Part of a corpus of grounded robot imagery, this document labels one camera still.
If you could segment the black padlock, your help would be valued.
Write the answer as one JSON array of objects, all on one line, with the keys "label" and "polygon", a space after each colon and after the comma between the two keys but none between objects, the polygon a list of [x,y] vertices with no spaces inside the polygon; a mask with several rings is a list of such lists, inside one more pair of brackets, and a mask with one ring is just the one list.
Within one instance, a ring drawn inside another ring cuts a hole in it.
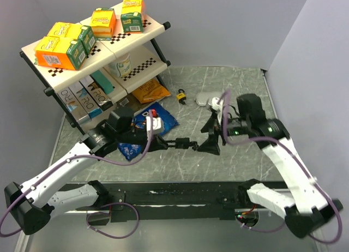
[{"label": "black padlock", "polygon": [[196,151],[198,149],[198,143],[196,141],[191,141],[189,137],[176,138],[175,140],[166,141],[168,148],[175,149],[189,149]]}]

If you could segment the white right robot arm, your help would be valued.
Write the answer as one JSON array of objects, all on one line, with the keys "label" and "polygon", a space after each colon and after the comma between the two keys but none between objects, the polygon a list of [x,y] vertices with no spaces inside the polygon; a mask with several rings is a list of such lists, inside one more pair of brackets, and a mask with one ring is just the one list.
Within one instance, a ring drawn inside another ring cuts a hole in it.
[{"label": "white right robot arm", "polygon": [[228,119],[229,102],[228,91],[220,97],[208,98],[206,107],[212,114],[201,129],[202,133],[208,134],[208,139],[197,150],[219,155],[218,138],[222,138],[223,145],[236,146],[238,143],[230,138],[247,135],[249,141],[255,142],[277,168],[291,195],[285,196],[256,179],[250,179],[239,187],[239,203],[247,208],[260,205],[270,210],[282,218],[298,238],[311,236],[336,218],[336,236],[330,241],[322,241],[324,244],[336,243],[342,235],[340,211],[343,205],[340,200],[331,199],[311,175],[283,123],[266,117],[261,98],[256,94],[243,94],[237,98],[238,115],[235,118],[240,125],[234,126],[234,121]]}]

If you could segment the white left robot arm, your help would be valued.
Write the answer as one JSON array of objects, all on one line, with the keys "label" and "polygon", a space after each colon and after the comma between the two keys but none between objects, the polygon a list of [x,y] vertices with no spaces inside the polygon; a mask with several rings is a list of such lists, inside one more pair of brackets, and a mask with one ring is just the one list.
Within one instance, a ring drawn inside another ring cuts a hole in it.
[{"label": "white left robot arm", "polygon": [[119,166],[121,163],[106,158],[119,143],[140,145],[143,154],[150,152],[155,136],[163,130],[163,120],[154,109],[148,111],[142,128],[135,127],[129,108],[112,111],[46,170],[21,184],[9,183],[4,189],[5,214],[11,214],[26,235],[32,235],[67,211],[81,207],[104,208],[109,192],[99,181],[90,181],[75,190],[61,191],[61,188],[98,161]]}]

